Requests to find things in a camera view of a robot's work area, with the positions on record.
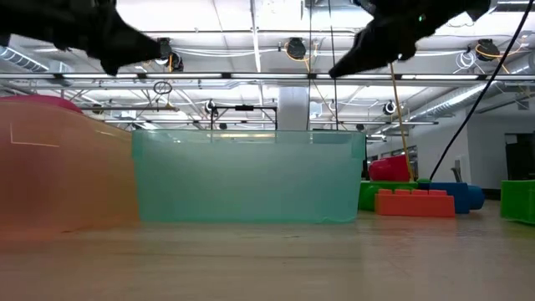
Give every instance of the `blue plastic block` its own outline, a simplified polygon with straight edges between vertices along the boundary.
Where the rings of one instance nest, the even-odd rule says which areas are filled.
[[[419,188],[424,190],[445,190],[448,196],[455,198],[456,214],[467,214],[470,213],[471,209],[481,209],[485,202],[482,189],[466,183],[419,183]]]

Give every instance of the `white wall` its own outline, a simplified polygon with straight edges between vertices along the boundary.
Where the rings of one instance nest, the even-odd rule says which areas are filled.
[[[512,114],[508,106],[502,112],[491,115],[473,115],[468,123],[471,179],[481,188],[500,189],[507,180],[507,159],[505,134],[531,134],[535,131],[535,114],[518,112]]]
[[[418,174],[420,178],[429,178],[438,162],[442,151],[446,148],[453,134],[466,117],[464,111],[456,113],[452,118],[440,118],[439,125],[416,126],[407,138],[407,146],[418,147]],[[381,155],[388,151],[403,148],[400,137],[388,137],[388,142],[368,145],[368,156]],[[455,181],[451,168],[455,160],[461,160],[461,175],[463,181],[471,182],[470,163],[468,155],[468,135],[463,130],[437,171],[434,181]]]

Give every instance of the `white ceiling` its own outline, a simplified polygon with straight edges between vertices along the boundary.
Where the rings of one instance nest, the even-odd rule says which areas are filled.
[[[277,51],[279,43],[284,45],[291,37],[303,38],[307,46],[310,39],[318,45],[318,53],[321,55],[311,59],[312,72],[326,73],[332,67],[333,57],[330,54],[333,48],[330,38],[331,22],[328,14],[314,15],[313,27],[310,28],[310,20],[306,13],[301,19],[300,1],[256,0],[255,4],[257,8],[255,17],[258,30],[260,30],[258,46],[262,52],[260,63],[263,73],[308,72],[305,63],[292,61],[283,51]],[[152,37],[166,36],[172,38],[172,45],[175,48],[195,49],[196,51],[194,52],[197,53],[207,50],[243,50],[250,53],[249,55],[233,58],[182,54],[186,72],[257,72],[255,56],[252,54],[253,36],[251,33],[247,33],[252,29],[251,3],[249,0],[119,0],[117,8],[121,17],[127,23],[140,31],[153,32],[148,33]],[[456,64],[459,54],[444,54],[444,52],[463,50],[468,45],[473,47],[479,38],[492,38],[495,44],[501,45],[502,49],[504,49],[521,16],[521,13],[492,13],[483,16],[476,23],[472,23],[466,16],[461,15],[440,28],[435,36],[422,39],[418,43],[420,51],[433,52],[433,56],[417,56],[408,62],[395,64],[395,71],[396,73],[410,74],[470,72],[471,69],[459,70]],[[339,55],[335,55],[335,59],[339,59],[341,54],[347,51],[353,42],[352,36],[347,33],[362,28],[370,19],[371,16],[364,12],[343,13],[337,11],[333,15],[332,24],[334,31],[337,32],[334,38],[334,49],[339,53]],[[535,28],[535,16],[533,14],[529,16],[524,28]],[[313,34],[308,33],[310,29],[315,32]],[[274,33],[273,31],[275,30],[304,32]],[[223,31],[223,33],[202,33],[204,31]],[[240,33],[224,33],[228,31],[240,31]],[[509,59],[510,61],[531,51],[530,48],[535,43],[535,34],[532,34],[522,42],[524,43],[522,51],[513,55]],[[74,67],[75,72],[102,72],[98,61],[88,59],[84,52],[78,50],[74,50],[71,53],[59,51],[43,52],[43,50],[52,50],[51,45],[21,37],[13,37],[11,45],[45,64],[49,60],[55,59],[71,65]],[[497,64],[497,62],[477,63],[486,72],[492,72]],[[149,72],[162,71],[162,67],[155,63],[137,65],[142,66]],[[0,61],[0,70],[3,72],[23,71],[2,61]],[[140,70],[136,69],[135,66],[129,66],[122,69],[121,72],[140,72]],[[375,70],[375,72],[386,73],[389,70],[379,69]],[[333,86],[322,85],[319,86],[319,89],[323,97],[328,101],[334,97]],[[398,93],[400,100],[405,102],[405,110],[415,110],[450,89],[402,86],[398,88]],[[230,90],[189,89],[186,92],[194,102],[198,103],[199,108],[202,108],[202,102],[208,99],[215,99],[218,102],[229,104],[255,104],[259,101],[259,90],[256,85],[241,85]],[[274,85],[264,85],[262,92],[265,103],[270,103],[272,99],[276,100],[278,97],[278,87]],[[374,85],[368,87],[338,86],[337,92],[341,104],[347,103],[352,97],[354,98],[351,105],[346,105],[340,111],[340,116],[344,118],[377,119],[382,115],[380,104],[394,97],[392,87]],[[139,90],[93,90],[88,92],[86,96],[98,101],[112,99],[116,104],[123,105],[140,105],[146,102]],[[311,98],[313,101],[322,102],[319,93],[314,87],[311,89]],[[169,101],[176,104],[185,113],[195,114],[195,111],[190,106],[181,105],[185,103],[185,100],[178,94],[171,94]],[[326,106],[324,106],[323,112],[326,118],[330,118],[330,112]],[[256,118],[257,115],[250,113],[247,117]],[[233,117],[240,118],[243,115],[234,113]]]

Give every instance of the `wooden floor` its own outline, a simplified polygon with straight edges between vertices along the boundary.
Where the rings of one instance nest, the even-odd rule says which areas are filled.
[[[455,220],[181,224],[0,243],[0,300],[535,300],[535,227]]]

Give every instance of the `green plastic block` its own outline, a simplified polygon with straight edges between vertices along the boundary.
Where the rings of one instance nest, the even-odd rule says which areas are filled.
[[[408,189],[418,188],[416,182],[391,182],[391,181],[362,181],[360,183],[359,210],[375,211],[375,194],[379,189]]]
[[[502,181],[502,217],[535,224],[535,181]]]
[[[143,222],[353,222],[364,134],[136,130]]]

